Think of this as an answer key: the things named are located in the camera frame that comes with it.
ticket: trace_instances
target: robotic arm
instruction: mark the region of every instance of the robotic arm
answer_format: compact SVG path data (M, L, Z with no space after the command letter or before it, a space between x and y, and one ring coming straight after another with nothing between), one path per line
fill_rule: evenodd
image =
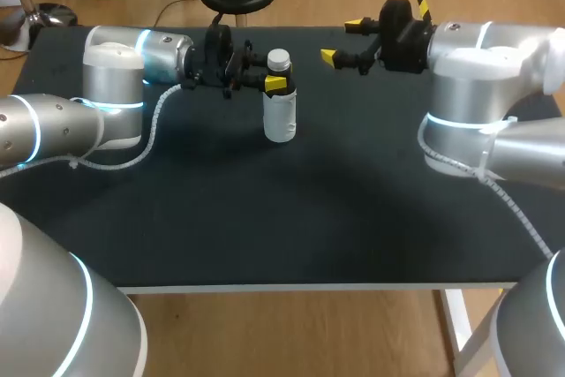
M345 29L376 38L359 55L322 50L336 69L365 75L379 61L390 71L432 72L432 104L421 134L432 168L469 176L437 161L440 155L493 178L565 186L565 118L507 117L524 97L560 88L565 29L451 21L434 26L414 19L407 0L388 0L379 21L350 21Z
M251 66L266 72L250 75ZM13 94L0 100L0 164L84 157L95 150L137 145L144 83L218 87L227 99L241 87L257 88L263 92L266 136L288 141L296 132L290 69L285 50L257 55L248 41L234 50L230 28L217 22L197 45L181 34L98 26L85 45L81 98Z

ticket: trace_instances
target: table leg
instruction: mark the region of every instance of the table leg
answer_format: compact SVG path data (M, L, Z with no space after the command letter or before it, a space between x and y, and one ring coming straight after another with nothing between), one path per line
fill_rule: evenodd
M501 297L491 307L477 329L471 332L463 293L460 290L444 290L441 293L448 321L449 338L454 352L456 377L473 377L480 372L492 357L490 327L493 313Z

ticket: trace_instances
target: white cable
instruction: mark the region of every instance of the white cable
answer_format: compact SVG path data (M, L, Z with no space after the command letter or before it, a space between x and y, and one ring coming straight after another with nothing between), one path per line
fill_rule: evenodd
M157 133L157 120L159 119L159 114L161 113L162 105L165 103L165 101L169 96L179 91L180 89L181 89L180 84L177 84L176 86L171 87L165 93L161 94L161 97L159 97L159 101L157 101L157 104L155 105L153 118L151 119L151 131L149 133L149 140L147 141L147 145L145 149L143 149L143 152L141 152L139 156L132 159L131 161L119 163L118 165L102 165L100 163L90 162L87 161L86 159L78 158L76 156L71 156L71 155L54 156L52 158L41 159L40 161L21 163L20 165L17 165L15 167L0 171L0 178L7 177L10 176L11 174L15 174L16 172L28 170L30 168L43 165L45 163L50 163L55 161L69 161L69 165L72 168L76 168L78 164L81 164L88 168L101 170L101 171L115 171L115 170L123 170L124 168L129 168L132 165L135 165L136 163L143 161L147 157L147 155L149 155L149 152L151 152L155 140L155 135Z
M424 153L436 161L446 163L447 165L451 165L452 167L455 167L458 170L461 170L473 177L476 177L478 181L480 181L482 184L487 185L488 187L493 189L493 192L495 192L502 199L502 201L504 201L504 203L508 205L510 210L516 215L518 220L526 228L531 238L533 238L533 241L536 242L536 245L538 245L541 252L547 258L553 257L554 254L551 252L549 247L547 247L546 242L544 242L543 238L541 238L538 231L531 224L528 217L524 214L524 212L522 212L522 209L520 209L520 207L512 200L512 198L506 193L506 191L502 187L500 187L492 178L486 175L480 176L478 174L478 169L472 168L469 165L465 165L462 162L448 158L447 156L438 154L426 144L426 142L424 141L424 129L426 128L426 124L427 124L427 117L424 117L422 124L420 124L420 127L418 128L418 144L420 145Z

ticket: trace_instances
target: white robotic arm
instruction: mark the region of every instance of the white robotic arm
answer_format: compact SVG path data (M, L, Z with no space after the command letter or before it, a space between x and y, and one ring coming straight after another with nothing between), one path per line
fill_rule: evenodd
M565 80L565 30L415 20L408 1L388 0L379 21L345 25L355 34L377 34L360 55L322 50L340 68L367 74L376 60L390 71L420 73L429 68L432 102L423 141L435 153L489 177L552 187L565 186L565 118L517 122L510 108L532 94L552 94ZM468 172L437 161L435 170Z

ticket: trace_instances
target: metal base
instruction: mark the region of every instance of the metal base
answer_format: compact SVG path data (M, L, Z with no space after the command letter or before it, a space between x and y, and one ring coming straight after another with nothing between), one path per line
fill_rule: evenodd
M27 52L45 26L76 26L77 15L62 4L37 4L37 12L15 11L0 22L0 43L15 52Z

